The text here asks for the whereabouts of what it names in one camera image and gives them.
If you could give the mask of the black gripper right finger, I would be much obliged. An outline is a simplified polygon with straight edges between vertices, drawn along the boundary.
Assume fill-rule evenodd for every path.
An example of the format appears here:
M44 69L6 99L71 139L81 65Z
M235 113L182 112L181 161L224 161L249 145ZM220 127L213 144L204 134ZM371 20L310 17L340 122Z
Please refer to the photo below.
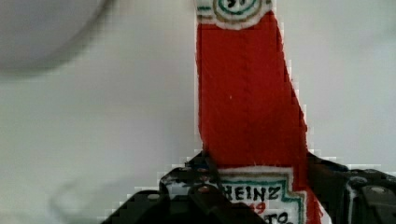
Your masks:
M308 185L332 224L396 224L396 180L307 153Z

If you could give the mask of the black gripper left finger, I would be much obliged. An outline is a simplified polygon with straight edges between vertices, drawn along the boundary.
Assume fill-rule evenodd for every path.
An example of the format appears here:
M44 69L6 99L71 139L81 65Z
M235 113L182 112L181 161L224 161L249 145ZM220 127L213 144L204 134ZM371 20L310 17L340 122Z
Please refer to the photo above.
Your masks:
M244 203L225 196L216 164L205 151L135 193L101 224L264 224Z

